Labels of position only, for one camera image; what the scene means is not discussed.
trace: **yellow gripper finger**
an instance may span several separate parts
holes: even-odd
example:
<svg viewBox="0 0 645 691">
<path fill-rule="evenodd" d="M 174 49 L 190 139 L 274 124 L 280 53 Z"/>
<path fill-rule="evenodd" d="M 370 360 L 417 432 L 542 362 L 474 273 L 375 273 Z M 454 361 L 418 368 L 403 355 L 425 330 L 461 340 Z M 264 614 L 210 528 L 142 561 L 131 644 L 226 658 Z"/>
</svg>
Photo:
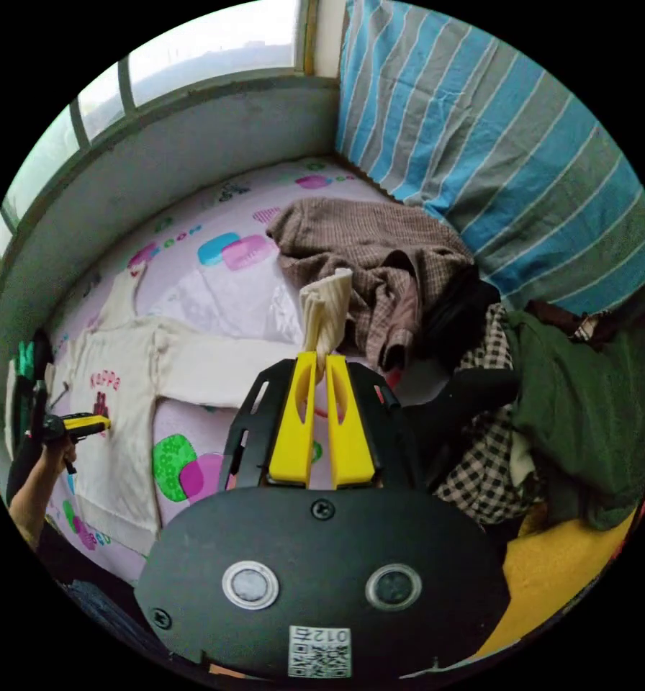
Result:
<svg viewBox="0 0 645 691">
<path fill-rule="evenodd" d="M 332 487 L 368 484 L 375 468 L 344 356 L 328 355 L 325 375 Z"/>
<path fill-rule="evenodd" d="M 269 464 L 273 482 L 308 487 L 313 450 L 316 354 L 300 353 Z"/>
</svg>

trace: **yellow blanket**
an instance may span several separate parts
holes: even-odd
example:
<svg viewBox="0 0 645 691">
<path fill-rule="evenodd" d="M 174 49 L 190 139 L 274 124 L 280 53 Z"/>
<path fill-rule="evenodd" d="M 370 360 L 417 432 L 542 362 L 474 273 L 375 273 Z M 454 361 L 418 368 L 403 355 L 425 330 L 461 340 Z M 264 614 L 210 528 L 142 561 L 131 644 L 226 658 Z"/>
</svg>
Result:
<svg viewBox="0 0 645 691">
<path fill-rule="evenodd" d="M 505 558 L 510 606 L 474 657 L 507 648 L 561 610 L 610 561 L 625 539 L 634 513 L 603 532 L 570 520 L 543 533 L 523 535 L 530 523 L 523 525 L 523 536 L 508 544 Z"/>
</svg>

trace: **human hand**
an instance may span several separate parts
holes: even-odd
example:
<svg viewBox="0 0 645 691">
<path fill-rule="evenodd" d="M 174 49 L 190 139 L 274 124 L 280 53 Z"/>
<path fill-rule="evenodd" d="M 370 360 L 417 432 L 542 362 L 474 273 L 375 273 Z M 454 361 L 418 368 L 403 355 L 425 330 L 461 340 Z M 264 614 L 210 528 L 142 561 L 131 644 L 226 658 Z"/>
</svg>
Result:
<svg viewBox="0 0 645 691">
<path fill-rule="evenodd" d="M 61 439 L 50 441 L 42 452 L 42 461 L 46 467 L 55 471 L 57 475 L 66 469 L 66 462 L 76 462 L 76 445 L 66 435 Z"/>
</svg>

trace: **qr code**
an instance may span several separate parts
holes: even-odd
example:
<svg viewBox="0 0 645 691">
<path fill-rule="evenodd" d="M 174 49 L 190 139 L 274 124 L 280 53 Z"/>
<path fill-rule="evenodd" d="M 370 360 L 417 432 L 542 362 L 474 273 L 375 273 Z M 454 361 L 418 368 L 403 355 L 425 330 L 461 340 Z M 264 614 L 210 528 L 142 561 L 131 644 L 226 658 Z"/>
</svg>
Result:
<svg viewBox="0 0 645 691">
<path fill-rule="evenodd" d="M 344 679 L 351 676 L 351 630 L 289 627 L 289 676 Z"/>
</svg>

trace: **green jacket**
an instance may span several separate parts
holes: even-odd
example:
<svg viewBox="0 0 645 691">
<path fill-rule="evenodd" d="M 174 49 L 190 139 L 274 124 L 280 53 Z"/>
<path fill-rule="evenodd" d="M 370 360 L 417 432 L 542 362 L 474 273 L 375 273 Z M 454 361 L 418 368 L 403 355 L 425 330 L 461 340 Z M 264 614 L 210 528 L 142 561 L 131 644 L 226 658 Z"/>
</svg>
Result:
<svg viewBox="0 0 645 691">
<path fill-rule="evenodd" d="M 613 528 L 645 492 L 645 316 L 599 353 L 526 312 L 508 322 L 513 426 L 532 444 L 550 522 Z"/>
</svg>

